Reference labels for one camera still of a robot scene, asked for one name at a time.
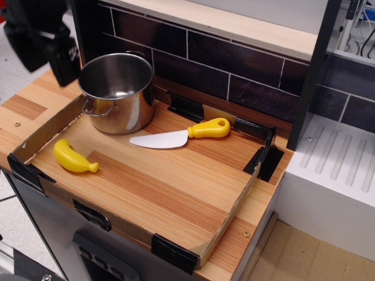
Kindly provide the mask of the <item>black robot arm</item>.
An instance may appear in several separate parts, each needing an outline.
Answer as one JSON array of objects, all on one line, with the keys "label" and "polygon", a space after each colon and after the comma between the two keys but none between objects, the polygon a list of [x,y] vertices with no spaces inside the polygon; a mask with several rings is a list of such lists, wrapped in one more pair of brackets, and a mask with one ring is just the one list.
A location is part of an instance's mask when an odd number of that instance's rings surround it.
[{"label": "black robot arm", "polygon": [[60,86],[80,74],[80,55],[70,29],[63,22],[65,1],[6,1],[1,16],[5,35],[16,55],[30,72],[50,64]]}]

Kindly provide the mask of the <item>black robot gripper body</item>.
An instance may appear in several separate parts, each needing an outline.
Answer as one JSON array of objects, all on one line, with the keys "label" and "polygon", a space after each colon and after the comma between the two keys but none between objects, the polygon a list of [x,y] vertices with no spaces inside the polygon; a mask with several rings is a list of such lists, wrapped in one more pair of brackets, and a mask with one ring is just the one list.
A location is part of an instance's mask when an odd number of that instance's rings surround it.
[{"label": "black robot gripper body", "polygon": [[66,12],[66,8],[3,8],[5,34],[28,71],[49,63],[48,45],[53,39],[70,37],[63,22]]}]

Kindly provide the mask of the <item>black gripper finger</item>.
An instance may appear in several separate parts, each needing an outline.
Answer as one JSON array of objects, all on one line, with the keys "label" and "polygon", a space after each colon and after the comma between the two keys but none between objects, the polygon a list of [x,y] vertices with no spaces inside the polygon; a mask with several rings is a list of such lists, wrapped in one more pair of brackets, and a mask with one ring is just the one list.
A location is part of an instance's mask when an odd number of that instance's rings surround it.
[{"label": "black gripper finger", "polygon": [[80,53],[75,39],[60,37],[48,45],[48,58],[57,82],[65,87],[80,75]]}]

